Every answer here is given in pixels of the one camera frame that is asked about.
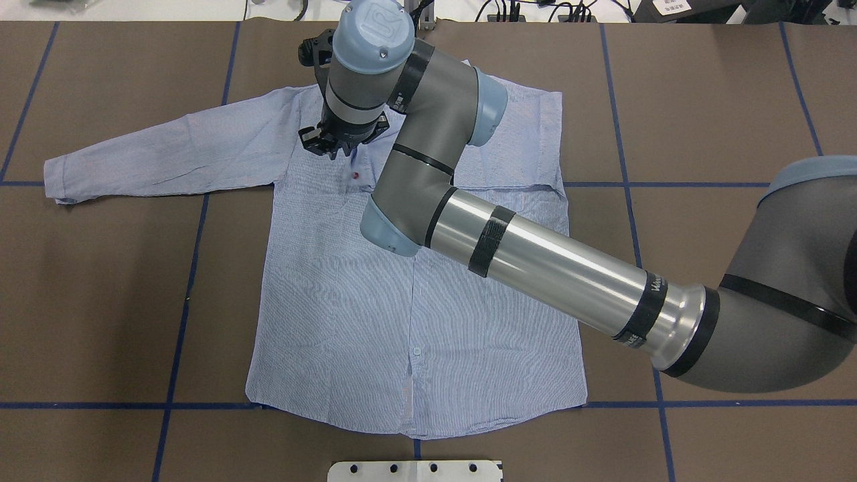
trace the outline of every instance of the shirt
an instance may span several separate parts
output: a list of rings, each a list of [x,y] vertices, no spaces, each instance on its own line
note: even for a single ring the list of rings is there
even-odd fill
[[[567,234],[561,94],[501,81],[494,137],[468,147],[461,188]],[[352,431],[431,439],[491,431],[585,403],[573,318],[433,251],[397,256],[359,231],[403,116],[350,157],[306,152],[318,87],[286,87],[45,162],[67,204],[273,183],[246,393]]]

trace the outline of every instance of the paper tag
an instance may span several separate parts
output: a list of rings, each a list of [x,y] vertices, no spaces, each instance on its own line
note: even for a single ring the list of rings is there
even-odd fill
[[[652,0],[661,15],[672,15],[691,9],[687,0]]]

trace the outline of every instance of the white floor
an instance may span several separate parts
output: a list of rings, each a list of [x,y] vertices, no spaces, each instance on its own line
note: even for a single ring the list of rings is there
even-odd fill
[[[627,22],[625,12],[612,0],[589,0],[593,15],[600,22]],[[627,3],[628,0],[617,0]],[[345,0],[309,0],[304,20],[337,20]],[[631,0],[636,9],[640,0]],[[435,15],[455,21],[473,21],[482,0],[436,0]],[[236,21],[250,17],[292,20],[301,9],[301,0],[2,0],[0,20],[75,20],[75,21]],[[522,3],[521,14],[527,21],[546,21],[553,7],[539,8]],[[491,3],[482,14],[496,13]],[[558,14],[565,14],[566,8]],[[844,25],[857,23],[857,12],[840,9],[836,0],[824,11],[828,18]]]

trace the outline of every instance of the white metal plate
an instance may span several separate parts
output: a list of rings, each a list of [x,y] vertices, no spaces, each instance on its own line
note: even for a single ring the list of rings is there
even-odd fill
[[[502,482],[502,467],[500,461],[337,462],[327,482]]]

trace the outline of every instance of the silver metal tube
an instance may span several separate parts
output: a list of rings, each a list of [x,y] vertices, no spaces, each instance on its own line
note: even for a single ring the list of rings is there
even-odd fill
[[[431,249],[467,264],[495,205],[457,190],[438,218]],[[601,251],[515,215],[506,227],[488,277],[555,307],[611,336],[638,309],[647,273]],[[669,285],[660,314],[640,347],[658,369],[684,351],[704,308],[702,286]]]

